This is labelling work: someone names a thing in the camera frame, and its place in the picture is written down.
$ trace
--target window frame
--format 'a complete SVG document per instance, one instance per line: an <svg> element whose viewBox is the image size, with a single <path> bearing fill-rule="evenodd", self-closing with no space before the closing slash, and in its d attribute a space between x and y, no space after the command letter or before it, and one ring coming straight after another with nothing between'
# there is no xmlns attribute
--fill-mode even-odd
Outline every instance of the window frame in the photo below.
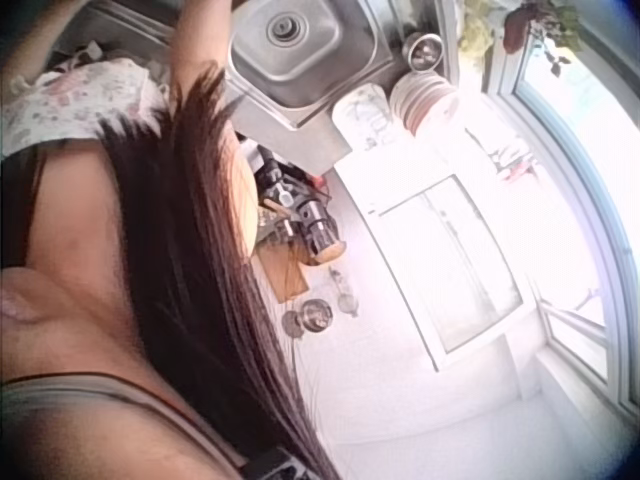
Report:
<svg viewBox="0 0 640 480"><path fill-rule="evenodd" d="M592 252L602 283L601 296L607 319L607 382L553 338L545 311L548 308L536 295L549 343L613 405L638 418L640 408L630 394L631 382L635 383L636 392L640 391L638 369L635 378L631 378L631 362L638 362L638 275L624 229L602 180L590 168L591 160L573 132L555 112L546 108L533 89L520 82L532 49L531 39L514 55L506 54L502 40L502 35L496 34L488 55L483 85L485 100L529 143L574 212ZM582 46L583 50L577 53L580 61L625 106L632 118L635 118L634 113L640 117L640 97L634 89L593 48L584 41ZM587 319L577 320L582 321L591 323Z"/></svg>
<svg viewBox="0 0 640 480"><path fill-rule="evenodd" d="M391 250L393 248L392 239L389 237L388 232L382 225L381 216L393 208L402 205L404 202L411 198L420 195L427 191L431 187L446 181L449 178L454 178L457 183L462 187L463 193L474 204L475 208L480 212L485 225L487 226L489 233L493 237L497 247L505 259L505 263L514 279L518 293L522 298L522 304L518 306L513 312L509 313L506 317L499 320L497 323L486 328L470 340L461 344L460 346L447 351L440 335L436 329L436 326L430 322L421 322L416 318L415 309L412 308L411 295L407 290L403 288L401 281L394 273L394 269L390 263L390 257L392 256ZM379 251L385 258L385 262L389 267L389 271L394 277L394 281L398 285L398 289L401 292L403 299L419 335L422 339L425 348L427 349L429 356L433 362L436 371L442 371L448 366L467 358L473 353L481 350L486 345L490 344L498 337L512 328L513 324L528 316L531 312L536 310L536 302L533 296L533 291L529 284L529 281L524 273L524 270L519 268L515 259L515 255L512 254L508 247L508 242L505 241L503 235L500 233L500 229L497 228L498 220L492 215L492 209L483 200L482 195L474 194L474 189L469 184L465 183L459 175L453 169L443 169L438 172L437 175L431 177L422 186L416 187L412 190L404 190L402 195L393 197L381 197L377 201L370 204L369 211L364 215L367 226L376 241Z"/></svg>

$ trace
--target glass pane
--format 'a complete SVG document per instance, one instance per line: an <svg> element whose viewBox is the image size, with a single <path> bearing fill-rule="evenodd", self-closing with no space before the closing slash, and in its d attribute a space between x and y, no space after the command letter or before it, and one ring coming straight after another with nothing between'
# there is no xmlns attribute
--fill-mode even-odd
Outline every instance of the glass pane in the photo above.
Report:
<svg viewBox="0 0 640 480"><path fill-rule="evenodd" d="M597 270L569 204L509 125L481 102L473 105L472 112L467 115L469 139L460 142L455 167L465 182L491 185L493 180L494 189L500 190L502 201L496 210L504 218L511 251L541 296L603 325ZM478 169L488 158L495 165L489 179Z"/></svg>
<svg viewBox="0 0 640 480"><path fill-rule="evenodd" d="M607 379L607 351L566 323L549 315L551 334L574 355L582 360L603 380Z"/></svg>
<svg viewBox="0 0 640 480"><path fill-rule="evenodd" d="M418 323L435 326L446 351L522 304L498 245L453 178L381 216L391 269Z"/></svg>
<svg viewBox="0 0 640 480"><path fill-rule="evenodd" d="M598 296L587 300L586 303L576 309L576 312L598 325L605 326L604 314L602 313L602 298Z"/></svg>
<svg viewBox="0 0 640 480"><path fill-rule="evenodd" d="M563 64L556 76L551 72L547 54L565 57L571 63ZM636 179L640 178L640 130L635 120L573 52L556 48L552 40L547 39L544 46L533 50L524 82L564 121L591 158L617 208L637 259L640 254L636 193Z"/></svg>

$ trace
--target potted plant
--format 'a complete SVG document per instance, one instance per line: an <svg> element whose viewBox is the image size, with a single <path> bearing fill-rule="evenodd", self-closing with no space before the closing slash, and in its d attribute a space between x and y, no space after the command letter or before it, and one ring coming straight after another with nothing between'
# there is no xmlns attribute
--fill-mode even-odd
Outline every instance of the potted plant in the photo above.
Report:
<svg viewBox="0 0 640 480"><path fill-rule="evenodd" d="M552 71L559 75L560 64L568 60L556 58L546 46L545 38L553 40L556 47L579 51L578 25L578 11L573 6L555 5L551 0L525 0L505 19L504 49L508 54L520 51L531 33L539 46L545 48L547 58L554 65Z"/></svg>

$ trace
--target kitchen utensil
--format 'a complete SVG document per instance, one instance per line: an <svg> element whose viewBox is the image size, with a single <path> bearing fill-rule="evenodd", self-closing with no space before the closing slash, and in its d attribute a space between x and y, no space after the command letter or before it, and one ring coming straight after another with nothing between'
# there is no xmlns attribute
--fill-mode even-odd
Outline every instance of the kitchen utensil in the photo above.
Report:
<svg viewBox="0 0 640 480"><path fill-rule="evenodd" d="M304 328L310 332L320 333L329 328L333 322L331 306L319 298L307 300L300 308L300 320Z"/></svg>
<svg viewBox="0 0 640 480"><path fill-rule="evenodd" d="M413 33L402 46L402 58L414 72L430 72L444 56L442 39L435 33Z"/></svg>

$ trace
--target stainless steel sink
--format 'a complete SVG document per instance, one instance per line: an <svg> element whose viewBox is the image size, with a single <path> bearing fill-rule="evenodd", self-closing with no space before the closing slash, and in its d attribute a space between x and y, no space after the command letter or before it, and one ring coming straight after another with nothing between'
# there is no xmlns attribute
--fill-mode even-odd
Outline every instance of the stainless steel sink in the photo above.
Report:
<svg viewBox="0 0 640 480"><path fill-rule="evenodd" d="M253 0L235 22L233 66L286 108L307 107L360 73L376 36L357 0Z"/></svg>

